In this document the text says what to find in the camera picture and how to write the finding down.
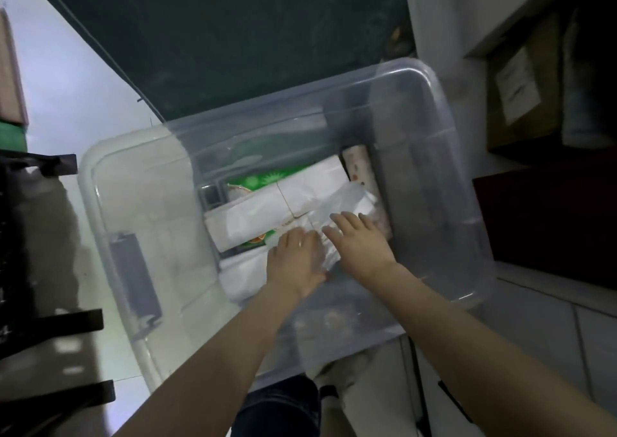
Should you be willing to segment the brown cardboard box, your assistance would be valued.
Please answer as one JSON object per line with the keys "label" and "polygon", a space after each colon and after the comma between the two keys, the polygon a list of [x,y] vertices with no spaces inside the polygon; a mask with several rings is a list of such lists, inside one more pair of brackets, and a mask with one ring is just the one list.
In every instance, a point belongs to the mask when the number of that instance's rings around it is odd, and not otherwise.
{"label": "brown cardboard box", "polygon": [[0,7],[0,120],[26,128],[28,114],[11,22]]}

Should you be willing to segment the white paper tissue pack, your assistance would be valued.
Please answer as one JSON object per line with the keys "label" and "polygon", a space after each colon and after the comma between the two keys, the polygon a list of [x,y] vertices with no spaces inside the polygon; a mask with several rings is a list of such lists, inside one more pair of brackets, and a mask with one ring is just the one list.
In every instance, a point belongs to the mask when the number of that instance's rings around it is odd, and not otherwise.
{"label": "white paper tissue pack", "polygon": [[349,176],[338,157],[332,155],[279,182],[280,190],[295,218],[312,211],[349,182]]}
{"label": "white paper tissue pack", "polygon": [[268,247],[261,246],[222,259],[219,282],[229,301],[241,304],[266,284]]}

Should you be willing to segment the person's right forearm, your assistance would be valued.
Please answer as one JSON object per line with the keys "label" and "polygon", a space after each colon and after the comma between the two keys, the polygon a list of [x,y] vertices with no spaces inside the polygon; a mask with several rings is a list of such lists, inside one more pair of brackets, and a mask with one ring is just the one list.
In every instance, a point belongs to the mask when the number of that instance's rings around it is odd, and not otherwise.
{"label": "person's right forearm", "polygon": [[388,308],[486,437],[617,437],[617,419],[403,265],[342,260]]}

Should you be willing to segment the dark brown cabinet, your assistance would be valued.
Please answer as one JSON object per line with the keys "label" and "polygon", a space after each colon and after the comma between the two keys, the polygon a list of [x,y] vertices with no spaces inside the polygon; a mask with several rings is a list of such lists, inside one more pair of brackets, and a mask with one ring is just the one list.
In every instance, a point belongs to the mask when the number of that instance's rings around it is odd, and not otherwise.
{"label": "dark brown cabinet", "polygon": [[494,258],[617,291],[617,151],[473,180]]}

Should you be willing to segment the grey bin latch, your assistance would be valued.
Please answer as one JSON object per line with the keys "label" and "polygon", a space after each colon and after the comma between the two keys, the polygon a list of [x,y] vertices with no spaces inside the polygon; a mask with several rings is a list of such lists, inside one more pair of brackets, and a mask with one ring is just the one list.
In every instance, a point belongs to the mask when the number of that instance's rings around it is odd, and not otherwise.
{"label": "grey bin latch", "polygon": [[163,311],[138,238],[134,233],[119,233],[110,248],[129,311],[135,318],[136,331],[131,337],[145,340],[161,324]]}

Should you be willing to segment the clear plastic storage bin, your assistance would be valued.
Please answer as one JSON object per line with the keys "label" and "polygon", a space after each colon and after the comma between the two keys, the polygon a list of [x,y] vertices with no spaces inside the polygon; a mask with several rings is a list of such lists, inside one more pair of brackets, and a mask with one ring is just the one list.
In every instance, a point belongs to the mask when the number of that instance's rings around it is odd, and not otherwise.
{"label": "clear plastic storage bin", "polygon": [[[458,306],[480,304],[494,277],[486,229],[443,90],[415,59],[168,121],[84,155],[84,206],[151,392],[250,301],[229,301],[220,261],[266,246],[279,228],[220,253],[204,214],[231,202],[227,180],[332,155],[345,168],[342,151],[356,145],[368,149],[397,260]],[[119,233],[137,236],[163,311],[145,340],[131,337],[135,318],[112,259]]]}

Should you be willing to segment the person's left hand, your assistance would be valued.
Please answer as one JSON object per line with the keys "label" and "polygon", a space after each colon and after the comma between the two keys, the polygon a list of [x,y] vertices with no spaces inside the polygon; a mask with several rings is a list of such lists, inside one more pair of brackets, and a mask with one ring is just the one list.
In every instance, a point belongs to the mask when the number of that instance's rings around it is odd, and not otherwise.
{"label": "person's left hand", "polygon": [[323,259],[277,259],[276,246],[268,251],[266,288],[280,298],[299,302],[327,278]]}

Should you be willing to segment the white tissue pack green label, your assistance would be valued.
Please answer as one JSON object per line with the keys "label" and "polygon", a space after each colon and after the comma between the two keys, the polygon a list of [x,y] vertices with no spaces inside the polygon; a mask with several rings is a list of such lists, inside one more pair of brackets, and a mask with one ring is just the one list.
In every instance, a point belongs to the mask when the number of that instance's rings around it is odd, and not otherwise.
{"label": "white tissue pack green label", "polygon": [[212,243],[222,253],[293,220],[279,187],[269,185],[205,212]]}

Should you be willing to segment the green printed packet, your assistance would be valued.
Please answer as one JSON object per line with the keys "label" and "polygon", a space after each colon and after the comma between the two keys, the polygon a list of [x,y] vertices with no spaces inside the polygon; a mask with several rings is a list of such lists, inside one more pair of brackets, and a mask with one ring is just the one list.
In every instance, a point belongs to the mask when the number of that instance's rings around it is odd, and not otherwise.
{"label": "green printed packet", "polygon": [[233,177],[227,180],[224,185],[227,199],[228,201],[240,199],[250,192],[255,192],[270,184],[277,183],[301,169],[302,167],[288,167]]}

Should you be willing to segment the cardboard box with white label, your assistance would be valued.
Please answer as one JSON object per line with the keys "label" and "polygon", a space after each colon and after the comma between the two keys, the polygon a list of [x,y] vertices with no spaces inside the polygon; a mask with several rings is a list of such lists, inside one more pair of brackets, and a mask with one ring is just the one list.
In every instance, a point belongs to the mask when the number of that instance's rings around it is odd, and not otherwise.
{"label": "cardboard box with white label", "polygon": [[551,10],[522,20],[487,56],[488,152],[524,165],[564,154],[562,46]]}

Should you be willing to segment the dotted paper towel roll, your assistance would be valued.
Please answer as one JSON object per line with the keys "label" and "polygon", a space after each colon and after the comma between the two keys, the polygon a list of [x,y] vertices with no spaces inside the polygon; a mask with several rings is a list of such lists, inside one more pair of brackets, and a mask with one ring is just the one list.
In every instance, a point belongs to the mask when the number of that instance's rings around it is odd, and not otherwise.
{"label": "dotted paper towel roll", "polygon": [[386,240],[392,238],[389,216],[384,206],[381,192],[376,181],[376,175],[371,164],[368,149],[364,145],[356,145],[342,151],[342,158],[351,181],[356,181],[366,188],[376,198],[375,210],[371,219]]}

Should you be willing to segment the green flat item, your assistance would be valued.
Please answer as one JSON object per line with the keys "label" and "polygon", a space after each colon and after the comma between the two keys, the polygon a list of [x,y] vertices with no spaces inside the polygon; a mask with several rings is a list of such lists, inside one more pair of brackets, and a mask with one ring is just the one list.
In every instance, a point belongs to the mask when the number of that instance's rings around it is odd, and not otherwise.
{"label": "green flat item", "polygon": [[0,120],[0,151],[28,152],[26,133],[21,126]]}

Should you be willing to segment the black metal rack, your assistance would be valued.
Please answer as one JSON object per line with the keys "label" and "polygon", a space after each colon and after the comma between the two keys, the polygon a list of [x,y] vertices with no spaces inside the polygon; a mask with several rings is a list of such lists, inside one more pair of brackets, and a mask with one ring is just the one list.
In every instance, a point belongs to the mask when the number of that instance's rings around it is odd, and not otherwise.
{"label": "black metal rack", "polygon": [[74,154],[0,150],[0,437],[105,437],[100,308],[78,306]]}

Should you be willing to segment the person's left forearm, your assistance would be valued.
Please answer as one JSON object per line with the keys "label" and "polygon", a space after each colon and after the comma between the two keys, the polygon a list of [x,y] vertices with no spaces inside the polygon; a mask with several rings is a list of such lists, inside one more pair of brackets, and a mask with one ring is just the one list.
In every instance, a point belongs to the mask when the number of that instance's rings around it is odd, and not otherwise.
{"label": "person's left forearm", "polygon": [[225,437],[278,330],[315,285],[269,280],[114,437]]}

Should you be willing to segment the person's right hand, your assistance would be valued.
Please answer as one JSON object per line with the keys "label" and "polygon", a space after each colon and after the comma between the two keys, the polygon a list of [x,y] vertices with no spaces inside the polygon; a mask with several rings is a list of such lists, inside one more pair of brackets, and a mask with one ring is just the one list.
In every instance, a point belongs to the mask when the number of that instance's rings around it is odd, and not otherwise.
{"label": "person's right hand", "polygon": [[369,216],[343,212],[330,217],[344,234],[342,266],[361,284],[369,285],[374,276],[397,263],[386,238]]}

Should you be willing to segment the white shelf unit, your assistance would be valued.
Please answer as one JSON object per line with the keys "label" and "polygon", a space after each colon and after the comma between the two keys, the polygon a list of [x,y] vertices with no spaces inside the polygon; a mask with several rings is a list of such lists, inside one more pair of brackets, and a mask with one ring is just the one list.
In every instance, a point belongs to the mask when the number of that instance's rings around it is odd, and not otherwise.
{"label": "white shelf unit", "polygon": [[617,149],[617,0],[408,0],[408,8],[418,57],[443,86],[473,178],[530,166],[486,149],[487,56],[522,20],[551,10],[563,22],[565,152],[541,163]]}

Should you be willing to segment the person's blue jeans leg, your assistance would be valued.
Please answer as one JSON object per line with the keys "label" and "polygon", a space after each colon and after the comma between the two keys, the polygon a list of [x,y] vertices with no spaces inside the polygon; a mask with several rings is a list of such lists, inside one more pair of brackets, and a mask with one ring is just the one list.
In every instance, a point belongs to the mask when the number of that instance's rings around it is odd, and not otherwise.
{"label": "person's blue jeans leg", "polygon": [[230,437],[320,437],[320,425],[318,387],[296,375],[248,394]]}

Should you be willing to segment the dark green mat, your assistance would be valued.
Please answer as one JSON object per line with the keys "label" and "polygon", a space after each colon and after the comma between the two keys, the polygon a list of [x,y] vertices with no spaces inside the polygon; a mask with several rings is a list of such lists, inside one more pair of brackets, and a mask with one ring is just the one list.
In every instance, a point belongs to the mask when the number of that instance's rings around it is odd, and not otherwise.
{"label": "dark green mat", "polygon": [[163,121],[375,65],[407,0],[47,0]]}

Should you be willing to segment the clear-wrapped white tissue pack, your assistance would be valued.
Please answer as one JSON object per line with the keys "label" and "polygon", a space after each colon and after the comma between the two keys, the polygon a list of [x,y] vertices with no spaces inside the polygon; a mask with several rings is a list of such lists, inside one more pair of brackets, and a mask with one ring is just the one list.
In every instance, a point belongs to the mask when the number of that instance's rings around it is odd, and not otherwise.
{"label": "clear-wrapped white tissue pack", "polygon": [[361,184],[355,182],[345,183],[331,196],[317,203],[307,214],[287,222],[276,229],[267,238],[266,246],[268,249],[277,246],[282,235],[294,228],[302,228],[304,231],[316,231],[321,237],[321,244],[323,246],[323,268],[329,271],[341,259],[333,243],[321,231],[324,226],[337,228],[330,215],[349,212],[355,215],[364,214],[374,217],[379,204],[379,199],[367,191]]}

